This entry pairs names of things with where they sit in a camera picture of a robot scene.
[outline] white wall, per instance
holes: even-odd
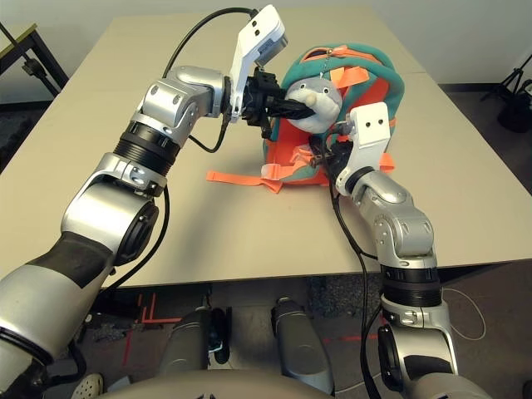
[[[252,7],[265,1],[240,3]],[[332,2],[371,4],[440,83],[499,81],[532,44],[531,0],[272,0],[277,7]],[[113,17],[212,11],[237,3],[230,0],[0,0],[0,21],[36,22],[38,31],[71,75]],[[346,37],[346,40],[355,42],[357,38]],[[0,76],[0,102],[49,98],[41,82],[26,76],[20,66],[13,66]]]

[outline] metal stand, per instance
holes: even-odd
[[[515,93],[519,89],[519,84],[521,83],[521,78],[523,77],[523,68],[525,68],[526,64],[529,63],[530,59],[532,59],[532,54],[530,54],[529,57],[525,60],[525,62],[523,62],[523,65],[521,65],[519,68],[514,68],[512,73],[510,73],[501,83],[499,83],[497,86],[495,86],[489,92],[484,94],[482,96],[482,98],[480,99],[480,101],[486,100],[492,94],[495,94],[495,95],[497,95],[500,98],[505,100],[507,96],[504,96],[503,93],[507,94],[507,92],[509,90],[508,86],[517,77],[517,82],[515,83],[514,90],[511,92],[512,96],[515,95]]]
[[[24,58],[24,65],[22,69],[29,75],[39,79],[48,91],[55,97],[59,94],[59,90],[48,80],[47,73],[44,68],[48,70],[50,75],[54,78],[57,85],[62,89],[68,82],[67,74],[59,66],[59,63],[54,58],[47,45],[41,39],[37,31],[33,30],[22,42],[12,36],[12,34],[0,23],[0,31],[7,37],[13,45],[13,49],[0,60],[0,73],[6,71],[16,60],[20,57]],[[30,58],[26,51],[32,49],[38,60]]]

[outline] tabletop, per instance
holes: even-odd
[[[335,18],[323,18],[329,12]],[[393,60],[406,94],[389,147],[397,164],[392,177],[431,220],[440,267],[532,258],[529,194],[370,8],[279,13],[288,47],[266,67],[279,80],[299,54],[329,42],[364,42]],[[71,198],[103,153],[114,149],[149,84],[203,16],[120,17],[108,27],[0,175],[0,277],[54,244]],[[227,73],[245,22],[243,15],[212,21],[190,40],[178,63]],[[195,136],[214,143],[220,122],[198,121]],[[360,272],[326,188],[285,186],[275,195],[264,187],[205,179],[208,170],[258,175],[262,164],[259,128],[243,121],[229,126],[216,154],[187,142],[167,176],[165,241],[126,285]],[[369,229],[347,199],[342,211],[361,246],[374,252]],[[129,268],[118,268],[106,285]]]
[[[20,43],[22,40],[24,40],[25,37],[27,37],[35,29],[37,29],[37,24],[25,23],[16,25],[6,25],[6,29],[9,31],[9,33],[11,33],[11,36],[13,36],[15,40]],[[9,41],[6,35],[0,32],[0,58],[5,56],[12,49],[13,44]]]

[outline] plush toy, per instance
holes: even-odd
[[[315,114],[305,119],[288,121],[302,131],[323,133],[332,125],[342,109],[342,96],[331,81],[309,77],[296,81],[287,90],[287,100],[303,102]]]

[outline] orange backpack strap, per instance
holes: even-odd
[[[233,185],[265,185],[275,194],[277,194],[281,190],[281,187],[283,187],[282,181],[268,180],[257,176],[232,175],[230,173],[216,172],[214,170],[209,170],[207,172],[207,180],[231,183]]]

